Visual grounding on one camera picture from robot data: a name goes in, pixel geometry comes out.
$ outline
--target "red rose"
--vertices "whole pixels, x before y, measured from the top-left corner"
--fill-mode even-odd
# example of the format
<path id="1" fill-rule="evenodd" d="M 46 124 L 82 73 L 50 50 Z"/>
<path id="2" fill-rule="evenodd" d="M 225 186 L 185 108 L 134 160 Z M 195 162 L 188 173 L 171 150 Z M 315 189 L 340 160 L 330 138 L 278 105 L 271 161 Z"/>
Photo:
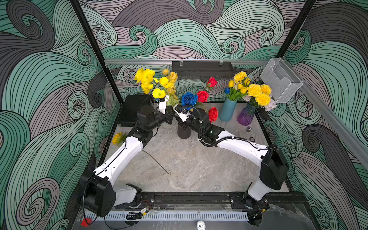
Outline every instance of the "red rose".
<path id="1" fill-rule="evenodd" d="M 208 99 L 208 92 L 207 91 L 199 91 L 197 93 L 198 102 L 207 102 Z"/>
<path id="2" fill-rule="evenodd" d="M 216 107 L 212 107 L 208 111 L 209 121 L 213 122 L 217 120 L 217 117 L 219 116 L 219 112 L 217 111 Z"/>
<path id="3" fill-rule="evenodd" d="M 210 78 L 207 82 L 208 87 L 215 87 L 217 86 L 217 81 L 214 77 Z"/>

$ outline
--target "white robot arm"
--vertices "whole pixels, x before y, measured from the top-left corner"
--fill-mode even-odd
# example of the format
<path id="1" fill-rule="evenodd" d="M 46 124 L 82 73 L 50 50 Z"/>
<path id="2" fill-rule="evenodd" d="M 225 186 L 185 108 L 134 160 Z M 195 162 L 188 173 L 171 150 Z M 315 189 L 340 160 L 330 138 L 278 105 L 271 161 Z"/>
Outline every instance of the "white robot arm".
<path id="1" fill-rule="evenodd" d="M 169 115 L 164 115 L 167 99 L 159 102 L 158 111 L 154 111 L 150 105 L 142 106 L 137 114 L 137 122 L 126 141 L 122 146 L 101 166 L 96 168 L 92 175 L 83 175 L 80 180 L 81 186 L 91 186 L 87 190 L 87 197 L 84 200 L 85 207 L 99 216 L 106 215 L 113 206 L 131 203 L 136 198 L 137 190 L 134 185 L 116 186 L 115 181 L 119 174 L 127 166 L 129 161 L 139 153 L 148 141 L 152 138 L 152 130 L 163 122 L 170 122 Z M 217 143 L 217 147 L 231 150 L 261 167 L 260 177 L 251 184 L 247 191 L 247 198 L 251 203 L 256 203 L 271 189 L 280 189 L 286 176 L 288 165 L 282 154 L 273 154 L 274 148 L 249 142 L 246 139 L 237 138 L 228 131 L 210 124 L 208 117 L 202 121 L 196 117 L 195 113 L 175 107 L 174 111 L 178 115 L 177 120 L 181 125 L 189 124 L 191 129 L 202 132 L 204 140 L 208 143 Z M 198 130 L 198 124 L 204 125 L 204 129 Z"/>

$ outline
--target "vase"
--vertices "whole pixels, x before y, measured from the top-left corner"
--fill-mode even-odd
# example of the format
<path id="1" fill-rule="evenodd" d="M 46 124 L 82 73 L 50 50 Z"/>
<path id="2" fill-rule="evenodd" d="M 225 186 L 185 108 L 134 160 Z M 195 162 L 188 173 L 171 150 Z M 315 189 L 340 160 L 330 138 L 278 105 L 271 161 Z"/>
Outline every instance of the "vase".
<path id="1" fill-rule="evenodd" d="M 187 139 L 190 137 L 190 135 L 192 134 L 192 130 L 187 127 L 186 129 L 183 129 L 179 124 L 178 124 L 178 136 L 181 139 Z"/>
<path id="2" fill-rule="evenodd" d="M 250 125 L 252 123 L 256 107 L 247 103 L 238 116 L 238 122 L 241 125 Z"/>
<path id="3" fill-rule="evenodd" d="M 236 106 L 236 102 L 237 101 L 231 101 L 228 98 L 226 98 L 224 105 L 222 106 L 220 112 L 219 112 L 219 119 L 222 121 L 230 121 L 233 113 L 234 113 L 234 109 Z"/>

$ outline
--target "gray marble surface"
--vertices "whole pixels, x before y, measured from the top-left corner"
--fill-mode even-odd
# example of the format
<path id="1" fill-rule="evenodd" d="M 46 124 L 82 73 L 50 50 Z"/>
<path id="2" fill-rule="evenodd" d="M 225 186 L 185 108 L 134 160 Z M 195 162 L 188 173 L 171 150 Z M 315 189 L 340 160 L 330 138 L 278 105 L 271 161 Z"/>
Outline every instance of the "gray marble surface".
<path id="1" fill-rule="evenodd" d="M 204 108 L 220 110 L 222 103 L 204 103 Z M 230 133 L 249 139 L 255 138 L 258 144 L 267 145 L 259 123 L 254 117 L 250 124 L 251 132 L 240 125 L 236 118 L 245 103 L 238 103 L 229 122 L 218 119 L 215 125 L 223 127 Z M 115 133 L 129 132 L 132 127 L 117 126 Z M 153 192 L 229 192 L 246 191 L 250 183 L 259 176 L 260 167 L 250 160 L 217 147 L 205 147 L 197 141 L 197 133 L 192 131 L 190 138 L 180 139 L 177 136 L 177 121 L 164 123 L 158 134 L 151 139 L 144 150 L 150 153 L 170 174 L 145 152 L 139 152 L 119 175 L 116 184 L 131 183 L 143 191 Z M 110 143 L 105 160 L 116 150 Z M 284 182 L 280 192 L 288 192 Z"/>

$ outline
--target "blue rose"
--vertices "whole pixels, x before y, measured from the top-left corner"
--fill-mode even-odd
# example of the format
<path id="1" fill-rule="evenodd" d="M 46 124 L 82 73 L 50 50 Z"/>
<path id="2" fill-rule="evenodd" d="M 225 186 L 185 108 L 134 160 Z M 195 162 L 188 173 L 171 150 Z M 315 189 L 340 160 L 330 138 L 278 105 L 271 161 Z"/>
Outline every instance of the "blue rose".
<path id="1" fill-rule="evenodd" d="M 197 103 L 198 96 L 193 93 L 186 93 L 183 95 L 181 99 L 181 105 L 195 105 Z"/>

